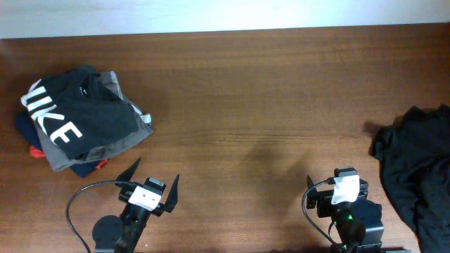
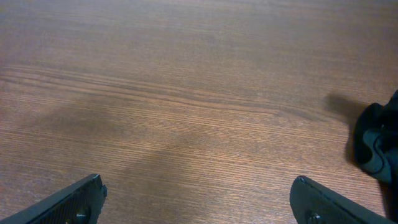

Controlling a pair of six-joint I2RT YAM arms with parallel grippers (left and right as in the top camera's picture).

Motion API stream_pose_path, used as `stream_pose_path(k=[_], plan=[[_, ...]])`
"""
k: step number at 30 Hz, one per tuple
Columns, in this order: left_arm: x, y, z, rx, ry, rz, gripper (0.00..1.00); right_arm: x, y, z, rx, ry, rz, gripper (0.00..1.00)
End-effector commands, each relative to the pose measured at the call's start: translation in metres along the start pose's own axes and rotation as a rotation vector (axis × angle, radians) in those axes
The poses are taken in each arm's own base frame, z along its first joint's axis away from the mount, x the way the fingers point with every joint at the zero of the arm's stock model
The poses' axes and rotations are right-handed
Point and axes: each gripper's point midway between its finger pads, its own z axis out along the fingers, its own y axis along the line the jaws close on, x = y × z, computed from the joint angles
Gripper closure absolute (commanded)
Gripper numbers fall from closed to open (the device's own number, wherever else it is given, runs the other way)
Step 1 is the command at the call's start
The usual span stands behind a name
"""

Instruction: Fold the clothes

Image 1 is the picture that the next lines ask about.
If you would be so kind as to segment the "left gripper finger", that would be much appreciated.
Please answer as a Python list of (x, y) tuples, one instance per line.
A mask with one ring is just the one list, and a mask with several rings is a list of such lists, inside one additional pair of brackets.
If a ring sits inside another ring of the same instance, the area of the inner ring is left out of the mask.
[(139, 167), (141, 158), (138, 158), (133, 165), (131, 165), (128, 169), (123, 171), (117, 178), (117, 181), (130, 182), (137, 168)]
[(165, 212), (171, 213), (178, 203), (178, 183), (179, 175), (177, 174), (165, 202)]

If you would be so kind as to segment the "black t-shirt small logo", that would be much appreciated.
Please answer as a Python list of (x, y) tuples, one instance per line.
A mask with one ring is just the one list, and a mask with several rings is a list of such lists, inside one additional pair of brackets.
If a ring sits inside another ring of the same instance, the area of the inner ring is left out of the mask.
[(400, 219), (422, 252), (449, 251), (449, 106), (410, 108), (400, 123), (380, 128), (372, 156)]

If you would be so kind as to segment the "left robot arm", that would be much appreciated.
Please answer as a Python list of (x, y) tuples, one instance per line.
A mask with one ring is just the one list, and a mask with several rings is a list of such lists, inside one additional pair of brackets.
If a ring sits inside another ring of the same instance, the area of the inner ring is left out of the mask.
[(115, 185), (120, 188), (119, 200), (125, 203), (125, 208), (119, 216), (104, 216), (94, 225), (95, 253), (133, 252), (150, 216), (170, 213), (178, 202), (179, 177), (175, 177), (169, 195), (162, 203), (166, 188), (163, 182), (153, 178), (146, 179), (143, 184), (131, 181), (139, 163), (139, 160), (135, 161), (117, 177)]

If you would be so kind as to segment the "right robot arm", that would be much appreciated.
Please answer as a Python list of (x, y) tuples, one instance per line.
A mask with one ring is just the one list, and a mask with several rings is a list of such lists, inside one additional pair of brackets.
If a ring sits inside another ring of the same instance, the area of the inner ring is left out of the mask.
[[(383, 207), (368, 199), (368, 182), (353, 167), (336, 168), (332, 177), (318, 183), (307, 176), (307, 190), (302, 196), (302, 212), (306, 220), (326, 240), (335, 253), (395, 253), (403, 248), (384, 248), (382, 237)], [(340, 241), (332, 239), (312, 221), (307, 211), (315, 209), (319, 218), (329, 218), (329, 228), (336, 228)]]

